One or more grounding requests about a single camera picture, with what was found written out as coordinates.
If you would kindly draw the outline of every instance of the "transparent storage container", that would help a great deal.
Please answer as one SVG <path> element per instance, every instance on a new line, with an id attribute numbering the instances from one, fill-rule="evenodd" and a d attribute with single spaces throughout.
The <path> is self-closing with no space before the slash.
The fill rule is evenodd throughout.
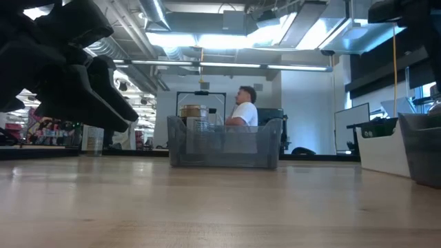
<path id="1" fill-rule="evenodd" d="M 277 168 L 282 119 L 261 127 L 209 125 L 195 130 L 168 116 L 167 127 L 173 167 Z"/>
<path id="2" fill-rule="evenodd" d="M 399 114 L 411 178 L 441 188 L 441 115 Z"/>

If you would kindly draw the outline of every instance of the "black cable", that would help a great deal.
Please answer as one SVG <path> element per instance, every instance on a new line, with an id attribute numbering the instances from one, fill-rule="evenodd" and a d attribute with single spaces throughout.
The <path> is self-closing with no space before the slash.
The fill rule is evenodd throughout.
<path id="1" fill-rule="evenodd" d="M 237 11 L 236 8 L 235 8 L 232 4 L 230 4 L 230 3 L 222 3 L 222 4 L 219 6 L 218 14 L 221 13 L 221 8 L 222 8 L 222 6 L 224 6 L 225 4 L 228 4 L 231 8 L 233 8 L 234 11 Z"/>

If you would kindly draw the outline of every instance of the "ceiling beam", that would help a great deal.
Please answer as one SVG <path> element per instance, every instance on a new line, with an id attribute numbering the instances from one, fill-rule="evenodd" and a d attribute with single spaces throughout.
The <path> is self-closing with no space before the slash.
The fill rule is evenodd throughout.
<path id="1" fill-rule="evenodd" d="M 230 4 L 246 4 L 246 3 L 258 3 L 259 0 L 202 0 L 202 1 L 197 1 L 197 0 L 163 0 L 164 3 L 225 3 L 228 2 Z M 267 4 L 268 3 L 274 3 L 274 0 L 267 0 Z"/>

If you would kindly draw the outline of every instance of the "fluorescent light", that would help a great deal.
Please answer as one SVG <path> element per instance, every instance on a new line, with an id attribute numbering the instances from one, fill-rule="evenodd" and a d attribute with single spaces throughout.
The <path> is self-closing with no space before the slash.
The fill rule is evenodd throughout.
<path id="1" fill-rule="evenodd" d="M 151 61 L 151 60 L 137 60 L 132 61 L 133 64 L 145 64 L 145 65 L 175 65 L 175 66 L 191 66 L 194 62 L 191 61 Z M 195 66 L 201 67 L 224 67 L 224 68 L 254 68 L 254 69 L 274 69 L 274 70 L 302 70 L 302 71 L 315 71 L 315 72 L 329 72 L 331 68 L 328 67 L 316 67 L 308 65 L 260 65 L 252 63 L 221 63 L 221 62 L 195 62 Z"/>
<path id="2" fill-rule="evenodd" d="M 25 15 L 27 15 L 29 18 L 31 18 L 32 20 L 35 20 L 43 15 L 47 15 L 46 12 L 40 10 L 39 8 L 32 8 L 32 9 L 24 10 L 23 13 Z"/>
<path id="3" fill-rule="evenodd" d="M 326 23 L 322 19 L 317 20 L 311 29 L 305 34 L 302 41 L 297 45 L 297 50 L 314 50 L 327 37 Z"/>
<path id="4" fill-rule="evenodd" d="M 283 24 L 280 27 L 279 33 L 273 39 L 272 45 L 279 44 L 282 41 L 283 37 L 288 32 L 288 29 L 289 27 L 291 27 L 291 24 L 293 23 L 296 16 L 297 16 L 297 12 L 293 12 L 289 15 L 285 15 L 280 18 L 280 23 Z"/>
<path id="5" fill-rule="evenodd" d="M 328 39 L 323 41 L 323 43 L 318 47 L 320 49 L 325 48 L 331 41 L 333 41 L 343 30 L 352 22 L 351 19 L 346 20 L 343 25 L 341 25 Z"/>
<path id="6" fill-rule="evenodd" d="M 133 64 L 141 65 L 178 65 L 191 66 L 193 63 L 189 61 L 132 61 Z"/>
<path id="7" fill-rule="evenodd" d="M 38 107 L 40 106 L 38 103 L 25 103 L 26 107 Z"/>
<path id="8" fill-rule="evenodd" d="M 193 34 L 156 34 L 146 32 L 147 38 L 152 45 L 159 45 L 161 47 L 183 47 L 195 46 L 196 39 Z"/>
<path id="9" fill-rule="evenodd" d="M 253 46 L 246 36 L 225 34 L 203 34 L 198 46 L 208 49 L 242 49 Z"/>
<path id="10" fill-rule="evenodd" d="M 268 69 L 303 70 L 303 71 L 312 71 L 312 72 L 326 72 L 328 70 L 328 68 L 326 67 L 302 66 L 302 65 L 268 65 Z"/>
<path id="11" fill-rule="evenodd" d="M 256 64 L 214 63 L 214 62 L 201 62 L 201 66 L 229 67 L 229 68 L 260 68 L 260 65 L 256 65 Z"/>

